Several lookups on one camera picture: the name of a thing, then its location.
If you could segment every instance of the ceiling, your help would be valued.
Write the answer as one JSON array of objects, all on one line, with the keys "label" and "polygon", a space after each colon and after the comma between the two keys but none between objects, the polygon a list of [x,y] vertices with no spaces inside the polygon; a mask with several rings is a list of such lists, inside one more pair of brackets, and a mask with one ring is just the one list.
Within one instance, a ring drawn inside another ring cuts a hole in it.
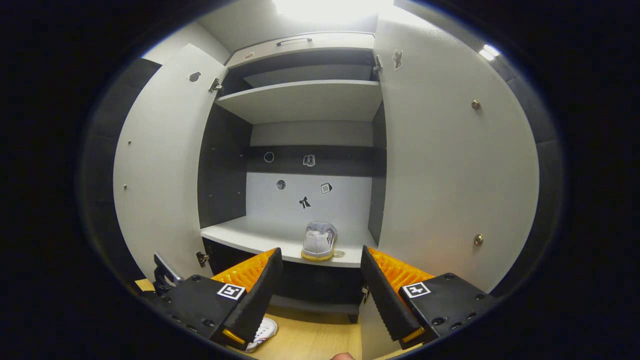
[{"label": "ceiling", "polygon": [[314,31],[374,33],[378,16],[369,15],[346,24],[303,22],[278,14],[271,0],[237,0],[204,15],[198,23],[233,53],[260,42]]}]

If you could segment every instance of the light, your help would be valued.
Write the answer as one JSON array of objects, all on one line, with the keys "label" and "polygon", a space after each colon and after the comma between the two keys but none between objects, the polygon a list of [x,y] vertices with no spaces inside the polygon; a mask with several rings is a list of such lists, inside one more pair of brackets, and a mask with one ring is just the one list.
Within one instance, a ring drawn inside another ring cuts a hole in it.
[{"label": "light", "polygon": [[479,54],[482,55],[483,58],[485,58],[485,59],[487,59],[489,61],[495,59],[495,56],[491,55],[491,53],[489,53],[487,50],[484,50],[484,49],[480,50]]},{"label": "light", "polygon": [[493,56],[498,56],[500,55],[500,52],[498,52],[498,50],[496,50],[493,46],[491,45],[485,45],[484,46],[484,50],[487,50],[487,52],[489,52],[491,55]]},{"label": "light", "polygon": [[393,0],[273,0],[280,15],[309,22],[346,22],[373,15]]}]

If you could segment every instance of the sneaker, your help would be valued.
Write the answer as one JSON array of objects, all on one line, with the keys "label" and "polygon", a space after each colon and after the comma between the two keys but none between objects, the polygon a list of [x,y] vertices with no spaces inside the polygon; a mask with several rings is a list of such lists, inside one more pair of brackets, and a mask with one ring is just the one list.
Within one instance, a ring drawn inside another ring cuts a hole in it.
[{"label": "sneaker", "polygon": [[333,256],[333,246],[338,238],[335,227],[329,223],[310,222],[307,225],[302,257],[313,261],[329,260]]},{"label": "sneaker", "polygon": [[258,331],[255,333],[253,342],[246,346],[245,352],[254,352],[264,340],[272,338],[278,332],[278,324],[269,318],[263,318]]}]

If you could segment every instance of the sticker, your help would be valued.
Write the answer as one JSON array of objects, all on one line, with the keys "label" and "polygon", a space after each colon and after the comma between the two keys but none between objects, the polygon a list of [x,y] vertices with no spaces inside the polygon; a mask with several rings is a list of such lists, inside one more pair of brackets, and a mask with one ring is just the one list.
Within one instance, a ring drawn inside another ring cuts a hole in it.
[{"label": "sticker", "polygon": [[302,165],[306,165],[308,167],[312,167],[316,164],[316,156],[315,155],[305,155],[302,159]]},{"label": "sticker", "polygon": [[310,208],[311,204],[309,204],[309,201],[307,201],[307,197],[305,196],[304,199],[298,201],[300,204],[302,204],[302,210],[306,209],[306,208]]},{"label": "sticker", "polygon": [[198,79],[200,79],[200,75],[202,74],[199,71],[194,72],[193,74],[189,75],[189,81],[195,83],[196,81],[198,81]]},{"label": "sticker", "polygon": [[284,191],[287,188],[287,183],[283,179],[280,179],[276,182],[276,187],[278,190]]},{"label": "sticker", "polygon": [[410,299],[418,296],[427,295],[428,293],[431,292],[431,290],[427,289],[427,287],[421,282],[418,282],[417,284],[403,286],[402,289]]},{"label": "sticker", "polygon": [[331,190],[333,190],[333,186],[331,186],[330,183],[324,183],[324,184],[320,185],[320,192],[321,193],[328,193]]},{"label": "sticker", "polygon": [[402,50],[394,50],[394,55],[391,58],[394,62],[394,69],[398,70],[402,66]]},{"label": "sticker", "polygon": [[268,163],[272,163],[273,159],[275,159],[275,156],[273,155],[273,153],[271,151],[267,152],[264,155],[264,161],[268,162]]},{"label": "sticker", "polygon": [[230,299],[237,300],[240,298],[240,295],[244,293],[244,287],[236,286],[231,284],[225,284],[220,291],[218,291],[218,295],[228,297]]}]

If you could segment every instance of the drawer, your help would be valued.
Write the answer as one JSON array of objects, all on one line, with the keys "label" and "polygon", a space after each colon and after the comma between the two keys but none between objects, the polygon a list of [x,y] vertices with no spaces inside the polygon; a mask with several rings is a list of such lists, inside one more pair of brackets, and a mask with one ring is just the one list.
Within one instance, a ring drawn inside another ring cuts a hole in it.
[{"label": "drawer", "polygon": [[227,68],[233,69],[256,60],[305,51],[324,49],[372,50],[373,40],[373,34],[341,32],[311,33],[280,38],[236,51],[227,62]]}]

